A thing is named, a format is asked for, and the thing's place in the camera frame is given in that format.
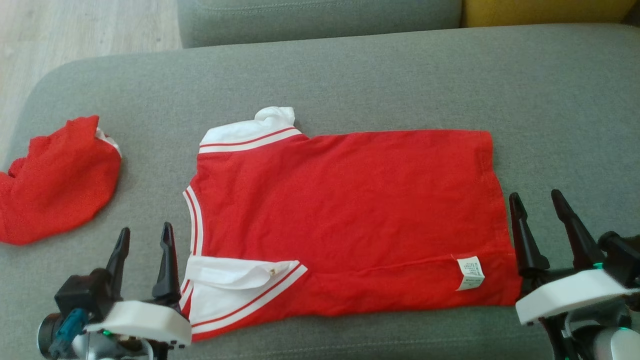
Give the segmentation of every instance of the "blue cable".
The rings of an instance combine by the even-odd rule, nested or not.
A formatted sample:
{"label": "blue cable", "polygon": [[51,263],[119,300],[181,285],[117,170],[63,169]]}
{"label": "blue cable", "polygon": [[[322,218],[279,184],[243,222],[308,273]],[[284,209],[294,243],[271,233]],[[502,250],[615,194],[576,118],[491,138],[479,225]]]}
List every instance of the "blue cable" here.
{"label": "blue cable", "polygon": [[69,353],[71,343],[76,336],[82,334],[86,324],[89,322],[89,314],[84,309],[73,309],[69,316],[62,323],[51,346],[49,353],[54,359]]}

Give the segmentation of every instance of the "gray couch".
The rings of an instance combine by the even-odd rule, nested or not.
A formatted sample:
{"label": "gray couch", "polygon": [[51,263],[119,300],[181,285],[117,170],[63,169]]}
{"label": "gray couch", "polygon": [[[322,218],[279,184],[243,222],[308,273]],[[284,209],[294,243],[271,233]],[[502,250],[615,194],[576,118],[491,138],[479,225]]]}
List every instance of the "gray couch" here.
{"label": "gray couch", "polygon": [[460,25],[461,0],[179,0],[184,47],[354,37]]}
{"label": "gray couch", "polygon": [[[595,236],[640,229],[638,54],[637,28],[553,24],[225,45],[64,65],[33,90],[8,157],[25,155],[29,138],[66,119],[96,113],[124,153],[120,183],[89,224],[23,248],[0,245],[0,358],[40,358],[35,330],[56,310],[55,291],[69,275],[105,264],[123,226],[132,231],[126,299],[150,295],[164,221],[174,225],[182,275],[190,224],[181,191],[195,172],[198,142],[210,127],[271,105],[293,106],[310,136],[491,131],[504,193],[520,192],[552,266],[570,266],[552,188],[562,189]],[[513,308],[468,307],[291,318],[175,350],[170,359],[550,356],[541,327],[521,326]]]}

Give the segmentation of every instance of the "folded red garment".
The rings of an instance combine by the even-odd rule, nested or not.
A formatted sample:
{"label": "folded red garment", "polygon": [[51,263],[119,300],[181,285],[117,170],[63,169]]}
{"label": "folded red garment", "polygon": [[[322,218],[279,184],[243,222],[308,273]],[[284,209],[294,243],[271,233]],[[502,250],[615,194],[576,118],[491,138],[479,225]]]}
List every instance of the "folded red garment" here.
{"label": "folded red garment", "polygon": [[109,202],[121,156],[98,119],[79,117],[31,139],[27,156],[0,172],[0,241],[26,245],[64,233]]}
{"label": "folded red garment", "polygon": [[297,315],[515,303],[488,132],[309,138],[293,123],[266,108],[200,143],[181,300],[195,341]]}

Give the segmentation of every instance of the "white trim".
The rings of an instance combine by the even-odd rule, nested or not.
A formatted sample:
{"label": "white trim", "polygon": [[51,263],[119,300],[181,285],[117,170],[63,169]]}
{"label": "white trim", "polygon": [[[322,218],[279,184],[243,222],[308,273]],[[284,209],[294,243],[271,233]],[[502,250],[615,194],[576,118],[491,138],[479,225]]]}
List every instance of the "white trim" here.
{"label": "white trim", "polygon": [[[201,334],[203,332],[209,332],[209,331],[213,331],[213,330],[222,329],[223,327],[229,326],[229,325],[231,325],[231,324],[233,324],[235,322],[238,322],[238,321],[242,320],[243,318],[246,318],[247,316],[249,316],[252,313],[254,313],[256,310],[260,309],[262,306],[265,306],[269,301],[275,299],[276,296],[278,296],[283,291],[285,291],[288,287],[290,287],[306,271],[307,271],[307,268],[304,265],[301,264],[295,271],[291,272],[290,275],[284,281],[282,281],[280,284],[278,284],[278,286],[276,286],[275,288],[271,289],[267,293],[260,294],[261,297],[258,300],[256,300],[255,302],[251,303],[249,306],[247,306],[244,309],[238,311],[237,313],[234,313],[233,315],[231,315],[229,317],[223,318],[223,319],[218,320],[216,322],[205,323],[205,324],[202,324],[202,325],[195,326],[195,327],[192,328],[191,332],[193,334]],[[193,309],[193,298],[191,298],[191,306],[192,306],[192,309]],[[208,319],[208,320],[207,319],[190,319],[190,320],[191,320],[191,323],[201,323],[201,322],[206,322],[206,321],[211,320],[211,319]]]}
{"label": "white trim", "polygon": [[191,206],[191,201],[189,200],[189,195],[187,195],[187,190],[182,192],[182,196],[184,196],[184,200],[187,201],[187,207],[189,208],[189,216],[191,217],[191,245],[189,246],[189,255],[193,254],[193,245],[195,244],[195,236],[196,236],[196,222],[195,215],[193,211],[193,206]]}
{"label": "white trim", "polygon": [[[268,289],[265,285],[276,284],[285,277],[284,275],[293,271],[298,264],[300,264],[299,261],[274,263],[214,256],[190,256],[184,277],[198,284],[224,290],[258,289],[256,292],[256,296],[258,296],[265,289]],[[245,298],[251,300],[253,295]],[[233,304],[231,307],[235,310],[237,304]]]}
{"label": "white trim", "polygon": [[180,304],[180,310],[184,309],[184,306],[187,304],[187,300],[189,300],[189,297],[191,296],[191,294],[193,293],[193,281],[189,281],[189,286],[187,286],[187,288],[184,290],[184,293],[182,293],[182,296],[180,298],[179,304]]}
{"label": "white trim", "polygon": [[122,151],[120,151],[120,146],[118,146],[118,144],[114,139],[112,139],[112,137],[107,136],[104,133],[104,131],[100,130],[99,127],[95,128],[95,137],[113,146],[118,151],[118,154],[120,155],[120,157],[122,157]]}
{"label": "white trim", "polygon": [[286,138],[289,138],[294,135],[302,134],[300,130],[296,128],[291,128],[286,131],[282,131],[281,133],[277,133],[271,136],[267,136],[265,138],[261,138],[260,140],[251,141],[247,143],[241,143],[239,145],[217,145],[217,146],[207,146],[206,144],[201,145],[199,154],[206,154],[208,152],[230,152],[230,151],[243,151],[255,149],[257,147],[267,145],[270,143],[274,143]]}
{"label": "white trim", "polygon": [[193,240],[193,242],[191,242],[191,253],[193,253],[193,248],[195,247],[196,248],[195,255],[201,255],[202,242],[204,240],[204,234],[203,234],[204,225],[202,223],[202,210],[200,209],[200,203],[198,202],[198,197],[196,196],[196,193],[193,191],[193,188],[190,185],[185,190],[185,193],[188,194],[188,197],[187,195],[185,195],[185,198],[187,199],[189,206],[191,206],[191,203],[189,202],[189,198],[191,198],[191,200],[193,201],[194,208],[192,209],[192,211],[195,215],[195,226],[193,225],[193,222],[191,223],[191,230],[192,230],[191,238]]}
{"label": "white trim", "polygon": [[250,141],[274,131],[292,127],[295,120],[293,108],[270,106],[258,111],[253,120],[234,122],[209,129],[200,145]]}

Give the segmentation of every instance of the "care label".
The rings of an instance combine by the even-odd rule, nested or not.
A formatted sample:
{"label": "care label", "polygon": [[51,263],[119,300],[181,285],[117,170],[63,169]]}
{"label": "care label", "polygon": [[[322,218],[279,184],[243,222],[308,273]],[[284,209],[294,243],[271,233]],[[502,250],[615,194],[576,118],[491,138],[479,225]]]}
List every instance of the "care label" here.
{"label": "care label", "polygon": [[458,259],[460,271],[462,271],[462,283],[456,291],[477,288],[484,280],[484,274],[477,256],[468,259]]}

